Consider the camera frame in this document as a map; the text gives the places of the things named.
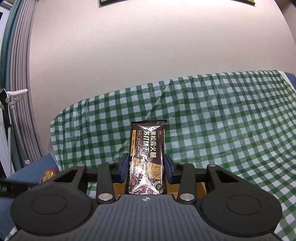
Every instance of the gray curtain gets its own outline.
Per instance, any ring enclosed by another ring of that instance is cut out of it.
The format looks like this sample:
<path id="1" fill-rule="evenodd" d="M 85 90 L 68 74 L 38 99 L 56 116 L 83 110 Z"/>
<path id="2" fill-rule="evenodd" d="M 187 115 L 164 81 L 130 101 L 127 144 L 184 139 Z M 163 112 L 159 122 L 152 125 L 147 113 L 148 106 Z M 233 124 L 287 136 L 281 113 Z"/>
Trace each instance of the gray curtain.
<path id="1" fill-rule="evenodd" d="M 12 159 L 15 170 L 24 161 L 36 161 L 44 155 L 32 107 L 29 77 L 30 36 L 37 0 L 16 0 L 4 30 L 1 46 L 0 84 L 7 91 L 28 89 L 11 110 Z"/>
<path id="2" fill-rule="evenodd" d="M 28 89 L 11 111 L 14 135 L 21 160 L 36 161 L 44 153 L 32 106 L 29 76 L 30 37 L 37 0 L 24 0 L 13 36 L 9 83 L 10 90 Z"/>
<path id="3" fill-rule="evenodd" d="M 9 83 L 9 68 L 10 68 L 10 57 L 11 57 L 11 48 L 12 40 L 15 33 L 15 28 L 17 24 L 17 19 L 20 14 L 20 9 L 22 8 L 23 0 L 16 0 L 11 8 L 9 13 L 5 30 L 2 38 L 1 45 L 1 55 L 0 55 L 0 87 L 5 88 L 7 91 L 10 91 Z M 24 161 L 20 160 L 18 149 L 14 136 L 14 128 L 11 127 L 11 150 L 12 150 L 12 164 L 14 169 L 17 171 L 25 166 Z"/>

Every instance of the black snack wrapper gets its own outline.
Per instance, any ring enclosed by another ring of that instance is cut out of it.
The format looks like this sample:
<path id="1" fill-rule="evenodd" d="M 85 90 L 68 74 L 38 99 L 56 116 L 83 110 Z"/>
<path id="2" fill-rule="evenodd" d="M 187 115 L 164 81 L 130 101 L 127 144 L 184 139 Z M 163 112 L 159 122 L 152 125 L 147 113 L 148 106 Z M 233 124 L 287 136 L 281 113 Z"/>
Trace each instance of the black snack wrapper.
<path id="1" fill-rule="evenodd" d="M 129 193 L 157 195 L 164 192 L 166 125 L 167 120 L 131 122 Z"/>

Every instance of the picture frame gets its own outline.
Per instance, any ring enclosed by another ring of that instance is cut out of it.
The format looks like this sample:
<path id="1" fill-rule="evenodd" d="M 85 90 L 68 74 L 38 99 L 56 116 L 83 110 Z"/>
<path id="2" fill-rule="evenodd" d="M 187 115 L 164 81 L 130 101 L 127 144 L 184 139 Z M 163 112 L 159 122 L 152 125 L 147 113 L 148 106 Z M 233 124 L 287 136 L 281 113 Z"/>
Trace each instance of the picture frame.
<path id="1" fill-rule="evenodd" d="M 238 2 L 244 2 L 244 3 L 247 3 L 247 4 L 250 4 L 250 5 L 255 5 L 255 1 L 254 0 L 236 0 Z"/>
<path id="2" fill-rule="evenodd" d="M 103 6 L 103 5 L 113 3 L 113 2 L 117 2 L 117 1 L 120 1 L 120 0 L 100 0 L 100 5 Z"/>

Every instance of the white wall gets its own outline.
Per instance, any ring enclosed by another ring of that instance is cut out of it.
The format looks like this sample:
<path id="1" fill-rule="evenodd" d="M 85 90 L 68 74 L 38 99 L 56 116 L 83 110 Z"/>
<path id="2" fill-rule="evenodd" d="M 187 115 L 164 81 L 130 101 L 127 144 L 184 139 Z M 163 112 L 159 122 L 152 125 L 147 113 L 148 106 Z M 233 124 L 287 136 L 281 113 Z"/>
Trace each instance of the white wall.
<path id="1" fill-rule="evenodd" d="M 274 0 L 39 0 L 30 82 L 40 138 L 84 98 L 148 82 L 228 71 L 296 74 L 296 45 Z"/>
<path id="2" fill-rule="evenodd" d="M 292 3 L 288 3 L 283 9 L 282 13 L 287 21 L 287 24 L 291 30 L 292 36 L 296 43 L 296 8 Z"/>

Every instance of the green gingham tablecloth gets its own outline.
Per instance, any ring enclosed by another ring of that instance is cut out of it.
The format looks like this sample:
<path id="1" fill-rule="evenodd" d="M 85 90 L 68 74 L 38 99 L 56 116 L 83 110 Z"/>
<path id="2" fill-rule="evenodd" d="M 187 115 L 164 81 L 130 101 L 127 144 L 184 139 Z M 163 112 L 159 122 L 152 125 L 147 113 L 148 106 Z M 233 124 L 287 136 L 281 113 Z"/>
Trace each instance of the green gingham tablecloth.
<path id="1" fill-rule="evenodd" d="M 283 210 L 275 233 L 296 240 L 296 92 L 278 71 L 188 76 L 82 100 L 51 122 L 59 169 L 116 161 L 129 150 L 130 119 L 167 119 L 175 162 L 216 163 L 273 194 Z"/>

